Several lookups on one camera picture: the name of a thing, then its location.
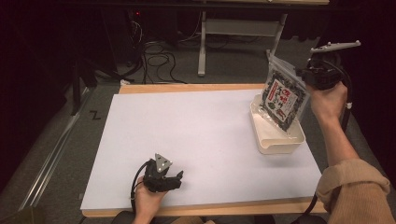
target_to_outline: gray carpet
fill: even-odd
[[[187,83],[263,83],[268,70],[264,51],[271,47],[270,39],[261,38],[248,43],[248,38],[237,38],[238,41],[232,41],[221,49],[217,49],[218,46],[223,44],[221,41],[208,43],[212,48],[207,50],[205,77],[197,76],[199,47],[194,42],[186,43],[186,45],[180,44],[177,49],[163,44],[164,50],[174,53],[176,57],[176,67],[172,73],[174,78]],[[309,58],[309,50],[316,43],[316,40],[305,42],[299,42],[296,39],[282,40],[279,43],[276,56],[296,66],[303,67]],[[160,47],[149,49],[150,52],[158,50],[160,50]],[[152,58],[151,62],[160,64],[162,60],[161,58]],[[161,79],[170,79],[169,71],[171,68],[171,63],[166,64],[157,73],[155,67],[149,66],[150,78],[147,79],[147,82],[150,83],[151,80],[160,82]],[[139,70],[130,77],[135,78],[136,84],[141,83],[143,70]],[[64,145],[64,153],[38,201],[38,206],[44,211],[46,223],[72,224],[78,223],[82,218],[79,210],[81,205],[80,194],[84,193],[90,177],[112,96],[120,88],[120,84],[114,80],[98,78],[98,81],[98,87],[90,90],[90,98],[78,113],[79,118]],[[47,125],[45,131],[37,139],[26,159],[1,194],[0,219],[18,211],[45,159],[56,146],[67,122],[71,119],[71,91],[67,94],[67,97],[69,98],[68,103]],[[96,119],[94,119],[92,111],[96,111]],[[323,171],[327,164],[323,139],[318,124],[309,109],[304,114],[302,125],[318,167]],[[382,172],[353,117],[348,124],[347,135],[360,156]],[[389,195],[389,204],[395,216],[396,195],[394,189]],[[276,215],[275,217],[276,223],[289,224],[297,215]],[[87,218],[84,223],[110,223],[111,219]]]

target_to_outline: plastic bag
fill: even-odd
[[[270,58],[266,88],[262,92],[263,115],[279,129],[286,132],[297,119],[301,120],[309,93],[303,81],[295,75],[290,63]]]

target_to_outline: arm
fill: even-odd
[[[329,163],[317,188],[318,197],[331,213],[329,223],[394,223],[386,198],[389,181],[373,166],[359,160],[339,123],[347,88],[340,82],[326,91],[309,86],[307,89]]]
[[[142,183],[143,177],[137,179],[140,183],[136,187],[135,202],[136,202],[136,217],[133,224],[149,224],[150,221],[160,210],[161,201],[166,192],[151,192]]]
[[[358,154],[350,145],[339,122],[347,101],[347,87],[339,82],[334,88],[326,91],[319,91],[310,86],[306,88],[311,94],[311,108],[324,136],[329,165],[358,159]]]

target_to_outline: electrical wire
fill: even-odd
[[[132,189],[131,189],[131,206],[132,206],[132,212],[136,214],[136,204],[134,203],[134,190],[136,189],[137,185],[141,184],[142,182],[138,183],[136,185],[136,180],[139,177],[140,172],[149,164],[148,161],[146,161],[137,171],[136,175],[134,176],[134,182],[132,184]]]
[[[82,224],[87,217],[82,217],[78,224]]]
[[[202,18],[202,12],[200,12],[200,14],[199,14],[199,16],[198,16],[198,22],[197,22],[197,25],[195,26],[195,30],[194,30],[194,32],[192,33],[192,35],[190,35],[190,37],[187,37],[186,39],[182,39],[182,40],[179,40],[179,41],[177,41],[177,42],[181,43],[181,42],[185,42],[185,41],[189,41],[189,40],[195,39],[195,38],[198,37],[198,36],[201,36],[201,35],[197,35],[197,34],[196,34],[197,31],[198,31],[199,24],[201,24],[201,23],[200,23],[201,18]]]
[[[159,47],[159,49],[157,49],[156,51],[152,52],[150,51],[151,48],[154,47]],[[145,74],[144,74],[144,78],[143,78],[143,84],[147,83],[147,78],[150,79],[151,83],[155,83],[155,84],[171,84],[171,83],[184,83],[187,84],[186,82],[176,79],[173,76],[173,71],[176,67],[176,58],[175,55],[173,53],[170,52],[166,52],[164,51],[164,48],[162,45],[147,45],[144,51],[144,60],[145,60]],[[161,63],[154,63],[154,60],[158,60],[158,59],[162,59],[163,61]],[[160,76],[160,69],[162,69],[165,65],[167,64],[171,64],[171,68],[169,71],[169,77],[171,79],[165,79],[162,78]],[[155,67],[155,75],[156,77],[161,81],[161,82],[154,82],[150,75],[149,75],[149,66],[151,67]]]

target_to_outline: wooden table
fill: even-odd
[[[120,94],[176,91],[228,91],[262,89],[264,84],[175,84],[128,85],[120,88]],[[214,216],[302,213],[312,198],[270,200],[260,203],[233,203],[224,205],[199,205],[162,208],[157,216]],[[122,210],[83,211],[85,217],[114,217]],[[317,202],[313,213],[325,213],[322,202]]]

